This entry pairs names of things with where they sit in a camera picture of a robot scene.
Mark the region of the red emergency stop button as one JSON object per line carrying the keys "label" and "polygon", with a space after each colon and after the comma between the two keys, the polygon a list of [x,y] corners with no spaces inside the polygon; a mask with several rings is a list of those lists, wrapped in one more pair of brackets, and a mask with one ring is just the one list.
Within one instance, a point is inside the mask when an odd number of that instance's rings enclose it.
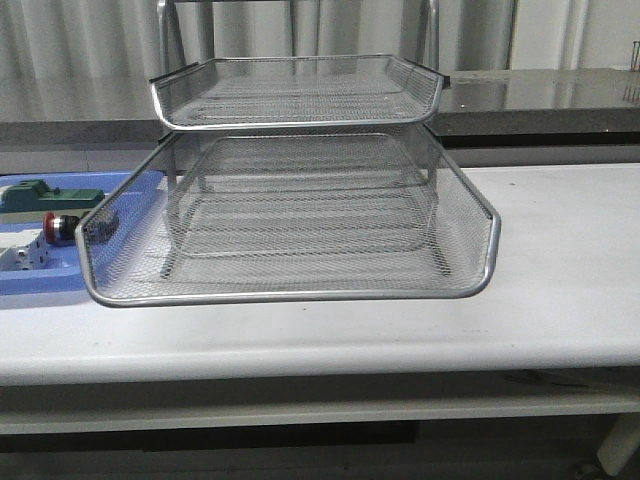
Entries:
{"label": "red emergency stop button", "polygon": [[[43,233],[46,242],[50,245],[67,245],[75,241],[75,229],[82,216],[56,214],[52,211],[45,213],[42,221]],[[119,227],[118,215],[108,212],[105,217],[101,217],[97,222],[88,228],[86,237],[89,243],[104,243],[108,241]]]}

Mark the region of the silver mesh top tray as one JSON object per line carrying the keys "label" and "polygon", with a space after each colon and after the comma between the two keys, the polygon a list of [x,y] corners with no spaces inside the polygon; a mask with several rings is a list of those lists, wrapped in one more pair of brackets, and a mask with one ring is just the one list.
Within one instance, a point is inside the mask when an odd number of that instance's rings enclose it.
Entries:
{"label": "silver mesh top tray", "polygon": [[373,126],[433,117],[448,77],[390,54],[214,58],[150,82],[174,131]]}

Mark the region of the blue plastic tray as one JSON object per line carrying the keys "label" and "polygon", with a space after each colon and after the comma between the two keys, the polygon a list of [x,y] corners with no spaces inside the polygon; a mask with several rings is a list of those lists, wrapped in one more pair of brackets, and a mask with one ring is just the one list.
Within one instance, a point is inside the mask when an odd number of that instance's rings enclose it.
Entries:
{"label": "blue plastic tray", "polygon": [[[8,175],[1,178],[1,193],[9,186],[24,180],[44,180],[50,187],[101,189],[105,198],[109,197],[130,176],[128,171],[79,172]],[[154,202],[155,191],[163,181],[160,171],[142,174],[127,187],[124,194],[109,204],[107,211],[96,220],[114,212],[119,218],[119,227],[112,237],[104,243],[91,243],[99,254],[113,247],[117,253],[122,250],[132,229],[138,226],[148,215],[148,209]],[[46,211],[20,213],[22,216],[11,220],[10,214],[1,213],[1,233],[18,232],[26,229],[40,229],[42,216]],[[61,214],[72,210],[60,210]],[[24,271],[1,270],[1,293],[3,295],[21,295],[47,292],[80,290],[85,287],[75,241],[67,245],[49,245],[49,261],[43,269]]]}

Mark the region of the dark granite counter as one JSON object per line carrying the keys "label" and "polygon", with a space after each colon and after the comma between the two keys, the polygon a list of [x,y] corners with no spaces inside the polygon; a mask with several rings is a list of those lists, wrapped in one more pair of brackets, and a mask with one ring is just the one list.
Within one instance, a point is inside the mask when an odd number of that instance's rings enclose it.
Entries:
{"label": "dark granite counter", "polygon": [[[639,141],[639,76],[615,69],[454,72],[432,131],[452,148]],[[1,82],[1,144],[151,143],[162,126],[142,77]]]}

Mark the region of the green terminal block module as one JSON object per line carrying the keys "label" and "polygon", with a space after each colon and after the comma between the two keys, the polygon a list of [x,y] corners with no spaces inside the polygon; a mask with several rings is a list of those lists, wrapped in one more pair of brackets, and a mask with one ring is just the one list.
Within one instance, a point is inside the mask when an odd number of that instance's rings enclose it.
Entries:
{"label": "green terminal block module", "polygon": [[101,189],[50,187],[44,180],[24,180],[1,194],[1,213],[91,209],[105,199]]}

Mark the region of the white circuit breaker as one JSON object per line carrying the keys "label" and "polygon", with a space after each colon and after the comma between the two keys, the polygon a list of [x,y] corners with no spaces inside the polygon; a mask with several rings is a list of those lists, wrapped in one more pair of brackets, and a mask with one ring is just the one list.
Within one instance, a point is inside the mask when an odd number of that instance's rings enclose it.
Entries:
{"label": "white circuit breaker", "polygon": [[40,229],[1,233],[1,270],[43,269],[49,261],[49,245]]}

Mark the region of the metal pins stand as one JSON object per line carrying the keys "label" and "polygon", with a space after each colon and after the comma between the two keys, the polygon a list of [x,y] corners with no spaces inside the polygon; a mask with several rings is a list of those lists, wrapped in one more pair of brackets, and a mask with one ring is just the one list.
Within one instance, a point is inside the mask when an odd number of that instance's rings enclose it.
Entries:
{"label": "metal pins stand", "polygon": [[639,65],[640,41],[632,43],[632,52],[629,64],[629,76],[626,80],[623,100],[632,104],[638,104],[640,99],[640,65]]}

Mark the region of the white table leg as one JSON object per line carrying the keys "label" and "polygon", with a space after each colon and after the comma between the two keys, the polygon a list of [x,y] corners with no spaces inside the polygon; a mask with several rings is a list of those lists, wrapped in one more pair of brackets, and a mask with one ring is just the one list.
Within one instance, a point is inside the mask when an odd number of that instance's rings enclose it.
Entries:
{"label": "white table leg", "polygon": [[596,456],[602,470],[617,476],[639,449],[639,414],[622,414],[597,450]]}

